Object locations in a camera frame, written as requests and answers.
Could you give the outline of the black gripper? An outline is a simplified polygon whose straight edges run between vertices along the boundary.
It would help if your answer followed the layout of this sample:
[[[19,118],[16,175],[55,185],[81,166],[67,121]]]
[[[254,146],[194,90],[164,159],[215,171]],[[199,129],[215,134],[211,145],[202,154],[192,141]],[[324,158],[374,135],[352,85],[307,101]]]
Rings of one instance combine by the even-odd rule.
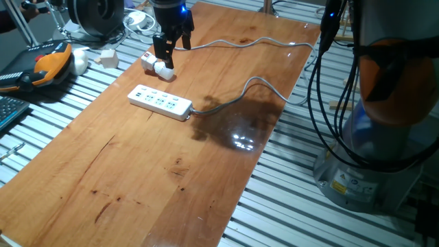
[[[161,27],[159,35],[153,35],[155,56],[168,69],[174,68],[172,59],[175,41],[168,38],[182,37],[182,46],[191,49],[191,33],[194,30],[193,17],[185,0],[150,0],[154,14]]]

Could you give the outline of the person's hand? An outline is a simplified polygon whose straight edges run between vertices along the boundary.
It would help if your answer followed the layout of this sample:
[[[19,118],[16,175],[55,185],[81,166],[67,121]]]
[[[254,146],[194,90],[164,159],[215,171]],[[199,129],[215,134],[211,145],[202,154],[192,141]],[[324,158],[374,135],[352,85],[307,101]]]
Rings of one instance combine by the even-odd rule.
[[[40,14],[39,10],[36,8],[25,9],[21,5],[19,6],[19,10],[21,11],[21,14],[23,15],[26,21],[30,21]]]

